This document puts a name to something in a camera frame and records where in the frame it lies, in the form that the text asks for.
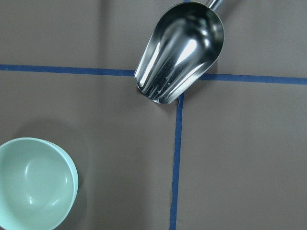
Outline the light green bowl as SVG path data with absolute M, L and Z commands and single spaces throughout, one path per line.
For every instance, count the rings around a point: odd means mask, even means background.
M 60 146 L 16 138 L 0 147 L 0 226 L 5 230 L 53 230 L 69 214 L 78 173 Z

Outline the metal ice scoop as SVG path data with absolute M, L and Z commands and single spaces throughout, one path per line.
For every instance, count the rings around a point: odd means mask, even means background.
M 170 104 L 216 62 L 224 45 L 224 26 L 216 13 L 220 4 L 190 1 L 164 13 L 134 74 L 144 96 Z

